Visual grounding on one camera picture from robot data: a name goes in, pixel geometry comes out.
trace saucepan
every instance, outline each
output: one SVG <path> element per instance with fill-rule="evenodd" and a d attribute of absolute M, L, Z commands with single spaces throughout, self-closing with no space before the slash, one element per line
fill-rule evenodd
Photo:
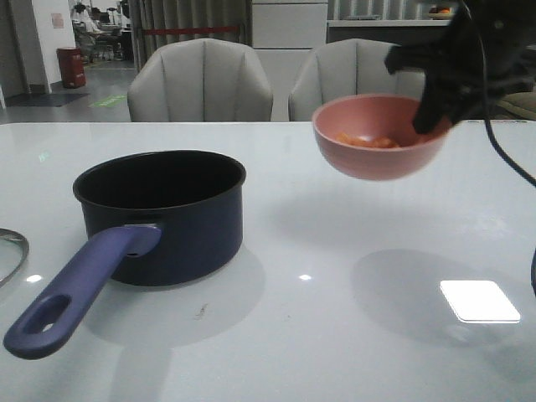
<path fill-rule="evenodd" d="M 9 328 L 20 358 L 59 350 L 111 277 L 169 286 L 216 271 L 242 243 L 245 168 L 213 152 L 179 150 L 120 157 L 73 185 L 89 240 Z"/>

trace floor mat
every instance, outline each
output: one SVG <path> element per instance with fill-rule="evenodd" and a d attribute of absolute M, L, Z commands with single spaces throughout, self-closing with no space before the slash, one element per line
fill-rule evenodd
<path fill-rule="evenodd" d="M 88 94 L 17 95 L 6 99 L 6 106 L 60 107 Z"/>

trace white table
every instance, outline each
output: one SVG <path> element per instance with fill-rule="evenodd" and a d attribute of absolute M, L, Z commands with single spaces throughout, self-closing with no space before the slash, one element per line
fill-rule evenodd
<path fill-rule="evenodd" d="M 536 123 L 495 130 L 535 174 Z M 78 174 L 177 148 L 245 165 L 238 255 L 164 290 L 110 281 L 57 353 L 0 350 L 0 400 L 534 401 L 536 191 L 478 121 L 426 169 L 385 183 L 335 171 L 310 123 L 0 126 L 0 227 L 30 242 L 0 288 L 2 335 L 85 241 Z M 449 279 L 495 281 L 521 321 L 458 321 L 439 289 Z"/>

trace green floor marking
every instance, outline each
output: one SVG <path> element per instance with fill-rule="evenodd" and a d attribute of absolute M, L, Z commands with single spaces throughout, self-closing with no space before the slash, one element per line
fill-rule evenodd
<path fill-rule="evenodd" d="M 119 102 L 123 102 L 125 99 L 126 95 L 110 95 L 107 98 L 92 103 L 90 107 L 113 107 Z"/>

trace bowl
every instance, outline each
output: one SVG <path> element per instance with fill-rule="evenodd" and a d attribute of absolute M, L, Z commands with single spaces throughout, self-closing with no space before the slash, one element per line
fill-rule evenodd
<path fill-rule="evenodd" d="M 419 101 L 400 95 L 351 95 L 320 106 L 312 115 L 318 147 L 338 171 L 354 178 L 391 180 L 422 169 L 439 152 L 452 127 L 444 117 L 418 134 L 412 124 Z M 387 137 L 397 147 L 349 145 L 346 138 Z"/>

